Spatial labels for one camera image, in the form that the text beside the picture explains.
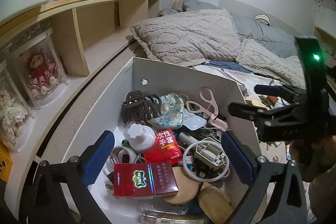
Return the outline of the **person right hand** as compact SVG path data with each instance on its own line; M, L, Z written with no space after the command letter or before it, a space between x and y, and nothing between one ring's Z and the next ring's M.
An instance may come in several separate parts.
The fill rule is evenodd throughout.
M292 140L285 141L285 145L289 145L291 159L298 163L305 182L312 182L335 165L335 135L324 137L317 143Z

